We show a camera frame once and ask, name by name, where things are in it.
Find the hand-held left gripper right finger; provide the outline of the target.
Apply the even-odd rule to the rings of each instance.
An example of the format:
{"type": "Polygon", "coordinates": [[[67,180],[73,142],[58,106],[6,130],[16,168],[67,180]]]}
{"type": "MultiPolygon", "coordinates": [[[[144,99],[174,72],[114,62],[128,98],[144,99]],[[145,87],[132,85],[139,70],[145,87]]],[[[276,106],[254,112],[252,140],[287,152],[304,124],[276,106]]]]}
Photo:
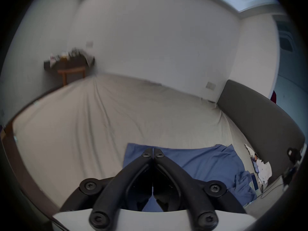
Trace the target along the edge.
{"type": "Polygon", "coordinates": [[[153,196],[157,204],[164,212],[187,210],[193,230],[210,231],[217,227],[215,207],[246,214],[224,183],[193,179],[159,148],[153,148],[153,166],[153,196]]]}

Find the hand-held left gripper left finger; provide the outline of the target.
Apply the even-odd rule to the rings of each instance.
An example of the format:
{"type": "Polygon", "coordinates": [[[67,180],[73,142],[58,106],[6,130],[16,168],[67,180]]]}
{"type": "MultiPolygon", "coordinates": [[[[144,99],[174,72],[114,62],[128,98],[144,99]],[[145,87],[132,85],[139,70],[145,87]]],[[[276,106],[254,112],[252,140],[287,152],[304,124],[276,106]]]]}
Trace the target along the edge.
{"type": "Polygon", "coordinates": [[[118,209],[142,211],[152,197],[153,148],[147,148],[116,176],[88,178],[69,196],[60,213],[92,209],[88,224],[97,231],[111,230],[118,209]]]}

